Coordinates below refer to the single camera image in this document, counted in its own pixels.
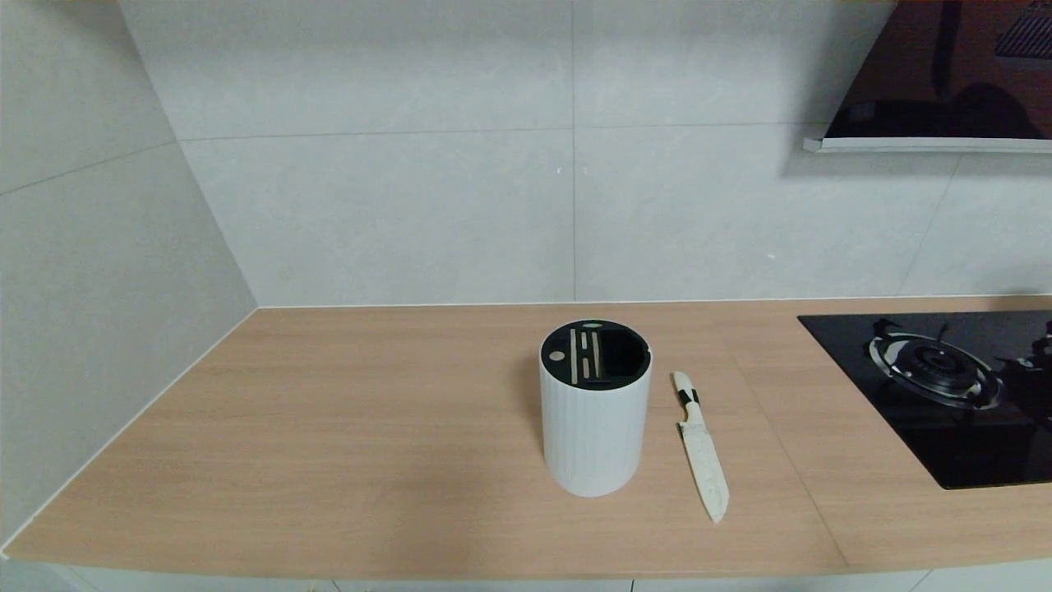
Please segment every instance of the ribbed cylindrical knife block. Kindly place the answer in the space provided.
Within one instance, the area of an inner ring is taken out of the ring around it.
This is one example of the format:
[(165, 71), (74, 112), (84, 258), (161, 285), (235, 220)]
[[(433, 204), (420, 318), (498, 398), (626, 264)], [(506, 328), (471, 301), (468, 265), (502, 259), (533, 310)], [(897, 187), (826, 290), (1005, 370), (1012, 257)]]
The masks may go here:
[(541, 345), (544, 460), (566, 491), (598, 497), (635, 474), (647, 422), (650, 347), (609, 321), (565, 325)]

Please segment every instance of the gas stove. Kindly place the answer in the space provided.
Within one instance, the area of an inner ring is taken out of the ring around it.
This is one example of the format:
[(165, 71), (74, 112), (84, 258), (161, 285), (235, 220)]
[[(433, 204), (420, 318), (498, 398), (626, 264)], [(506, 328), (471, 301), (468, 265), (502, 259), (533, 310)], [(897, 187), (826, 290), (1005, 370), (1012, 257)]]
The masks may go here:
[(943, 488), (1052, 482), (1052, 311), (800, 321)]

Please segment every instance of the range hood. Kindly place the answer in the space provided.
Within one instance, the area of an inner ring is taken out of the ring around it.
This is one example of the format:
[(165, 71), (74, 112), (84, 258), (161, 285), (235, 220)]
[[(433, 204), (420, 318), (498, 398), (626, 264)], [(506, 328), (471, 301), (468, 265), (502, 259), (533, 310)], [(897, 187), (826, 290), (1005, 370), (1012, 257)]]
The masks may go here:
[(804, 147), (1052, 154), (1052, 1), (899, 2)]

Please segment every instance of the kitchen counter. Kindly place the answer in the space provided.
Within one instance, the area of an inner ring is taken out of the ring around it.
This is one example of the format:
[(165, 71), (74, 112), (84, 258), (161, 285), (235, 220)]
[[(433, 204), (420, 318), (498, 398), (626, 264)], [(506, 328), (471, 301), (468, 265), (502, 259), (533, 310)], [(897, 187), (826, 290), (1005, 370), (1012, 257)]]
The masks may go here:
[[(252, 314), (7, 548), (267, 577), (629, 578), (1052, 556), (1052, 485), (940, 489), (797, 314), (1052, 310), (1052, 298), (272, 309)], [(548, 475), (537, 350), (610, 319), (654, 352), (643, 461)], [(697, 387), (731, 502), (713, 525), (669, 373)]]

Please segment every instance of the cabinet door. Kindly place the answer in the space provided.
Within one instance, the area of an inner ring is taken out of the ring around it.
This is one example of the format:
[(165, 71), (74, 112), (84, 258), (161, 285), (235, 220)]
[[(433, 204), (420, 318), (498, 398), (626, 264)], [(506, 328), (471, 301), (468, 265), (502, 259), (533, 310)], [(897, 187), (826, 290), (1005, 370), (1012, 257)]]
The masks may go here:
[(927, 571), (732, 579), (636, 579), (633, 592), (910, 592)]
[(262, 579), (70, 567), (99, 592), (337, 592), (327, 579)]
[(338, 579), (340, 592), (631, 592), (631, 579), (535, 581), (362, 581)]
[(1052, 559), (932, 570), (914, 592), (1047, 592)]

